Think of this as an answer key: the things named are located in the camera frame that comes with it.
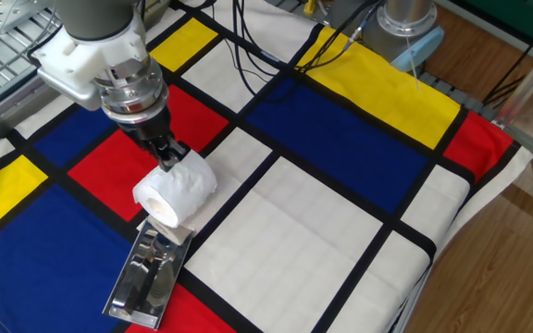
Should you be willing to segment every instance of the wooden floor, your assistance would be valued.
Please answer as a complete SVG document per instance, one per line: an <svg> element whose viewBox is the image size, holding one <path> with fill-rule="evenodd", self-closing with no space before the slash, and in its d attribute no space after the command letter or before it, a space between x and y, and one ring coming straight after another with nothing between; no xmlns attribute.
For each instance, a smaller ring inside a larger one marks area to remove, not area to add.
<svg viewBox="0 0 533 333"><path fill-rule="evenodd" d="M482 100L521 55L440 8L446 40L428 71ZM527 59L509 81L527 73ZM515 125L533 135L533 98ZM533 174L530 168L456 236L436 263L406 330L533 332Z"/></svg>

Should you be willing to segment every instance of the metal stand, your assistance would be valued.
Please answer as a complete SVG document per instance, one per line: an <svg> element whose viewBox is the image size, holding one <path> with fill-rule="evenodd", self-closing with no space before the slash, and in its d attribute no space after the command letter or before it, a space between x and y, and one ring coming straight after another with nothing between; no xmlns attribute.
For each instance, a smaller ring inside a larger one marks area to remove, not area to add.
<svg viewBox="0 0 533 333"><path fill-rule="evenodd" d="M169 240L163 236L166 232L150 223L151 218L145 220L103 314L157 329L191 245L192 232L178 228L188 232L177 232Z"/></svg>

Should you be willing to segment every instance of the yellow rectangle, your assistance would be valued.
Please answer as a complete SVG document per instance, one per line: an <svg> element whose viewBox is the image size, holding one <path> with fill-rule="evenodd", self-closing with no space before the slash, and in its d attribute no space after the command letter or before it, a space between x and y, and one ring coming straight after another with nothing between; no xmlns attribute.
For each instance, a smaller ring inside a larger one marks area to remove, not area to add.
<svg viewBox="0 0 533 333"><path fill-rule="evenodd" d="M150 52L150 55L165 68L176 71L216 36L215 31L191 18Z"/></svg>
<svg viewBox="0 0 533 333"><path fill-rule="evenodd" d="M334 32L324 28L300 65L314 57ZM321 57L337 55L348 38L341 34ZM314 80L342 95L395 129L434 149L455 119L460 106L452 99L393 68L381 56L354 43L336 61L307 72Z"/></svg>
<svg viewBox="0 0 533 333"><path fill-rule="evenodd" d="M46 175L24 155L0 170L0 219L38 187Z"/></svg>

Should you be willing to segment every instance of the fabric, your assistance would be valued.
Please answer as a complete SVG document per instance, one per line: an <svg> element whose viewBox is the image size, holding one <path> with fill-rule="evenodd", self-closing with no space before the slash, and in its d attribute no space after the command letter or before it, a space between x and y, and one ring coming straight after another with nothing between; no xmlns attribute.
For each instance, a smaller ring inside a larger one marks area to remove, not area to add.
<svg viewBox="0 0 533 333"><path fill-rule="evenodd" d="M165 68L175 71L215 37L217 34L214 31L191 19L150 55Z"/></svg>
<svg viewBox="0 0 533 333"><path fill-rule="evenodd" d="M183 222L195 236L159 331L388 331L530 154L361 46L308 75L275 68L331 30L260 0L244 12L270 75L240 49L254 95L229 49L231 2L173 6L148 47L171 129L217 191ZM155 166L103 112L63 99L0 141L1 332L150 331L101 312L146 217L132 187Z"/></svg>
<svg viewBox="0 0 533 333"><path fill-rule="evenodd" d="M333 30L325 28L299 65L311 59ZM341 34L322 56L325 62L338 54L348 37ZM368 74L363 75L360 68ZM415 78L393 70L381 56L354 43L338 61L308 72L316 81L357 104L369 114L433 149L452 124L460 106L448 96ZM393 94L397 98L371 98Z"/></svg>
<svg viewBox="0 0 533 333"><path fill-rule="evenodd" d="M0 170L0 219L46 179L46 175L21 155Z"/></svg>

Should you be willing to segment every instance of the blue object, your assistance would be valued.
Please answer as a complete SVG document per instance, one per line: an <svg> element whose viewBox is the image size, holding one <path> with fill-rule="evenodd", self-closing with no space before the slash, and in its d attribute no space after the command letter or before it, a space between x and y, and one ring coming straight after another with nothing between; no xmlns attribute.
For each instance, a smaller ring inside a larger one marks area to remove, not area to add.
<svg viewBox="0 0 533 333"><path fill-rule="evenodd" d="M53 186L0 231L0 332L110 332L102 310L129 251Z"/></svg>
<svg viewBox="0 0 533 333"><path fill-rule="evenodd" d="M37 141L34 147L56 166L62 167L112 125L113 121L101 110L92 112L80 108Z"/></svg>
<svg viewBox="0 0 533 333"><path fill-rule="evenodd" d="M311 89L295 87L294 80L284 80L267 100L293 93L279 103L261 103L248 121L392 213L427 159Z"/></svg>
<svg viewBox="0 0 533 333"><path fill-rule="evenodd" d="M394 66L400 71L409 71L413 69L411 64L410 53L413 54L413 62L415 67L421 65L423 61L427 60L435 50L440 46L441 41L443 41L443 36L445 32L441 27L436 27L425 35L420 40L416 41L411 45L411 48L404 51L402 54L398 55L390 65Z"/></svg>

